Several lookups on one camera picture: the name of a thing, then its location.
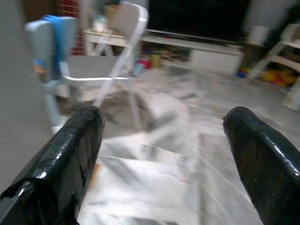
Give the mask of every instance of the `black tv screen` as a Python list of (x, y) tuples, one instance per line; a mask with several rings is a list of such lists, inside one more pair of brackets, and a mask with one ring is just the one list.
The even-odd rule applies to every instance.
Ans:
[(149, 30), (236, 40), (250, 0), (150, 0)]

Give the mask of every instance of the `towel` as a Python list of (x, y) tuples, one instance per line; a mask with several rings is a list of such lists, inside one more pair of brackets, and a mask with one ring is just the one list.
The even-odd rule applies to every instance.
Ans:
[(65, 44), (64, 37), (64, 22), (59, 16), (45, 15), (42, 20), (51, 22), (54, 28), (55, 35), (55, 69), (57, 73), (61, 75), (60, 72), (60, 62), (64, 60), (63, 46)]

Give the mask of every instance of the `chair seat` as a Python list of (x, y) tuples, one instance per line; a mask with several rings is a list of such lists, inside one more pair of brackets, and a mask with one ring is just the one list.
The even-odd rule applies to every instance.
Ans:
[[(67, 64), (69, 76), (64, 76), (67, 83), (72, 86), (99, 86), (109, 80), (110, 72), (115, 65), (117, 57), (108, 56), (70, 56)], [(127, 77), (114, 78), (119, 81), (128, 81)]]
[(67, 63), (72, 78), (108, 77), (117, 57), (108, 56), (70, 56)]

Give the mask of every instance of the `white folding chair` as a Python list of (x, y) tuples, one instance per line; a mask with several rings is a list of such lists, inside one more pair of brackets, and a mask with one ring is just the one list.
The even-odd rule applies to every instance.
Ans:
[[(138, 5), (125, 2), (118, 10), (110, 29), (120, 32), (127, 40), (119, 57), (113, 56), (69, 56), (60, 63), (64, 80), (67, 84), (75, 87), (97, 86), (101, 87), (96, 96), (94, 105), (100, 107), (108, 94), (114, 80), (124, 81), (131, 84), (128, 73), (122, 73), (127, 61), (143, 34), (148, 21), (148, 11)], [(95, 54), (100, 54), (105, 45), (108, 35), (104, 35), (101, 45), (95, 49)], [(132, 107), (135, 125), (140, 128), (140, 116), (136, 102), (136, 96), (129, 89), (129, 101)]]

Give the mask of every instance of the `tiled floor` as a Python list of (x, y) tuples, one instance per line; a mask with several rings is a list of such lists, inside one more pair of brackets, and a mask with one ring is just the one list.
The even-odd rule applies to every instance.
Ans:
[(143, 130), (124, 93), (102, 107), (98, 169), (79, 214), (81, 225), (261, 225), (239, 179), (223, 117), (236, 106), (300, 147), (300, 116), (285, 93), (233, 75), (179, 68), (149, 70), (136, 82)]

